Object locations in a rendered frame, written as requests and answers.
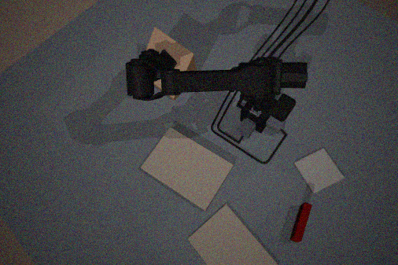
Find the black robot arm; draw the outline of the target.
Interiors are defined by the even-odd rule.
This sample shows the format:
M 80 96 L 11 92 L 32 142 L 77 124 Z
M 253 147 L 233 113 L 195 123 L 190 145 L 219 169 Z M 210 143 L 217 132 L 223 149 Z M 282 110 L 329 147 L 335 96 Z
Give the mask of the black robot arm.
M 185 92 L 238 90 L 251 98 L 269 98 L 282 88 L 305 88 L 308 81 L 307 62 L 282 63 L 277 57 L 257 57 L 233 70 L 180 71 L 176 65 L 166 50 L 143 51 L 126 63 L 127 95 L 152 101 Z M 154 94 L 159 79 L 162 92 Z

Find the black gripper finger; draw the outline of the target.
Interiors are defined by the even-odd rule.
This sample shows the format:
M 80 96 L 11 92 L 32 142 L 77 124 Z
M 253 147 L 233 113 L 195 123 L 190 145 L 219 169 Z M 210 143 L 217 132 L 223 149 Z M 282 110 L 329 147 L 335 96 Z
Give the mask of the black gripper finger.
M 264 106 L 264 105 L 262 105 L 262 104 L 259 105 L 259 104 L 257 104 L 257 103 L 256 103 L 255 107 L 258 108 L 259 110 L 263 111 L 263 112 L 267 109 L 266 106 Z
M 251 99 L 248 99 L 248 98 L 244 97 L 243 95 L 240 95 L 240 98 L 241 98 L 242 100 L 248 102 L 249 104 L 253 105 L 253 106 L 256 105 L 256 103 L 255 103 L 254 101 L 252 101 Z

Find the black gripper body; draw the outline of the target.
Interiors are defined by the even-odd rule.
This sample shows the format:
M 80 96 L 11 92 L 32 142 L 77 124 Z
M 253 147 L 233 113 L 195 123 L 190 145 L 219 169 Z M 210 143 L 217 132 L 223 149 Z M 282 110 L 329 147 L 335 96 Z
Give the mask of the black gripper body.
M 262 104 L 266 107 L 268 106 L 269 108 L 271 108 L 270 115 L 280 122 L 286 120 L 286 118 L 296 105 L 296 100 L 286 94 L 281 95 L 278 100 L 275 100 L 273 98 L 274 96 L 269 98 L 251 98 L 251 96 L 246 96 L 243 93 L 241 93 L 241 95 L 248 99 L 251 99 L 259 105 Z

